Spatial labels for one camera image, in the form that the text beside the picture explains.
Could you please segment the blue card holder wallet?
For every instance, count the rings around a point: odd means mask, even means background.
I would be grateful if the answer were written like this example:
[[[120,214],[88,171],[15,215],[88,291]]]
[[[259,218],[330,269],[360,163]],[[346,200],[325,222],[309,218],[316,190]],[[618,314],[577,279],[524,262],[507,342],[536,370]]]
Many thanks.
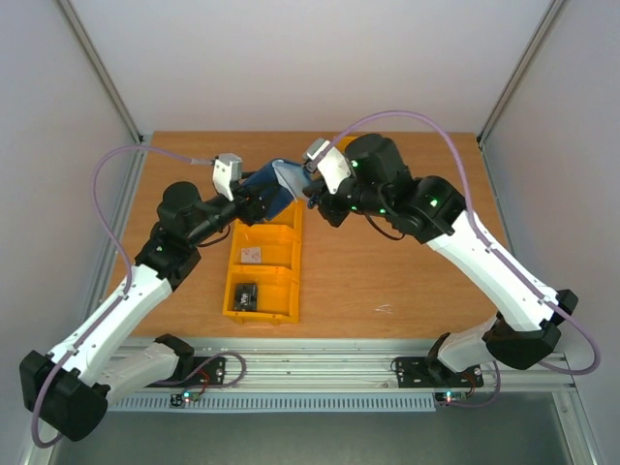
[[[242,186],[260,205],[259,219],[271,221],[292,202],[307,201],[303,189],[310,182],[310,175],[301,164],[274,159],[251,174]]]

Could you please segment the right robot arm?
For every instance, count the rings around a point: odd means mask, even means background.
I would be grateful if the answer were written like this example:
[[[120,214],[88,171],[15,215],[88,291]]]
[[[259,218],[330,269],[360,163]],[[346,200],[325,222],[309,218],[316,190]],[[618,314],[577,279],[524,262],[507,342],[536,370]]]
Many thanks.
[[[453,263],[495,305],[490,320],[434,343],[421,367],[433,386],[489,361],[525,370],[554,352],[565,319],[553,309],[571,314],[576,295],[529,273],[444,178],[412,176],[392,139],[368,134],[343,151],[317,139],[304,166],[319,175],[304,193],[334,228],[352,213],[382,217]]]

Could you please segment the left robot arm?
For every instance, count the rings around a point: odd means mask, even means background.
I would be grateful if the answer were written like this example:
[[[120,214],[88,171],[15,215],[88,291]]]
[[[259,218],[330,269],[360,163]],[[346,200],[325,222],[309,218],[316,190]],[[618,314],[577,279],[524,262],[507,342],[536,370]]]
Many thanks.
[[[147,387],[175,387],[197,373],[188,343],[170,334],[142,353],[107,365],[130,333],[166,300],[201,260],[206,239],[233,221],[253,226],[275,218],[299,196],[280,170],[267,166],[248,178],[226,179],[202,199],[198,187],[178,181],[163,193],[158,219],[126,275],[94,313],[46,354],[31,351],[19,365],[23,402],[32,414],[30,434],[40,449],[61,439],[80,441],[109,406]]]

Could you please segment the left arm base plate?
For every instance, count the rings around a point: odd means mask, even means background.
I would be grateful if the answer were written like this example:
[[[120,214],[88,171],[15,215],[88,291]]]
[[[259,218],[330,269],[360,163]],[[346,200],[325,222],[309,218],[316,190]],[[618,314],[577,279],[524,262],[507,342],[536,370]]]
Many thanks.
[[[165,380],[148,385],[149,388],[195,388],[204,384],[221,386],[226,372],[224,356],[193,356],[183,358]]]

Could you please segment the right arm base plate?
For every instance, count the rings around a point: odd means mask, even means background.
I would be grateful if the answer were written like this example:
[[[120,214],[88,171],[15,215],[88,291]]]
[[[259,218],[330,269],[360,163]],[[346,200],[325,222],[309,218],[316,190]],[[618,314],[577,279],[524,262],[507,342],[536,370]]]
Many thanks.
[[[452,372],[424,356],[400,356],[390,364],[400,388],[482,388],[484,380],[478,365]]]

